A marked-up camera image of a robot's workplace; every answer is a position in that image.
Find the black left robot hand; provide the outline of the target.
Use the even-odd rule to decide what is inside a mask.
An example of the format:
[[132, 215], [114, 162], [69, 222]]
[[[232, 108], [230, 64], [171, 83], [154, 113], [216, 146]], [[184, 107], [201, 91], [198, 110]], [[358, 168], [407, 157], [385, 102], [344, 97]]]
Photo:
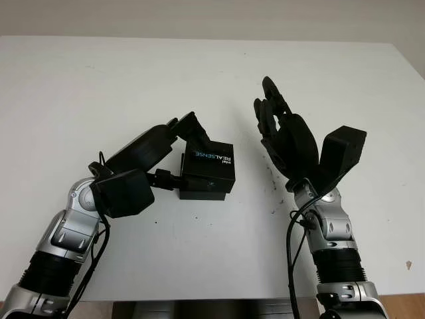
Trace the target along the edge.
[[201, 150], [207, 150], [212, 143], [195, 113], [189, 112], [181, 119], [173, 118], [167, 124], [148, 129], [108, 159], [106, 167], [115, 174], [138, 169], [146, 173], [150, 185], [154, 187], [184, 189], [192, 182], [186, 177], [174, 176], [161, 169], [154, 174], [148, 172], [171, 153], [172, 144], [178, 138]]

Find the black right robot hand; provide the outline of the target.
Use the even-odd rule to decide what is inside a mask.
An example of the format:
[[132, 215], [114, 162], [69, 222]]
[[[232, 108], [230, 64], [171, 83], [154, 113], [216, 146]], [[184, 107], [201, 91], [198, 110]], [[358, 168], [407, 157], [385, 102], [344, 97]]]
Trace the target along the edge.
[[261, 143], [292, 188], [318, 166], [317, 144], [305, 120], [290, 110], [270, 77], [264, 77], [262, 88], [265, 99], [254, 100]]

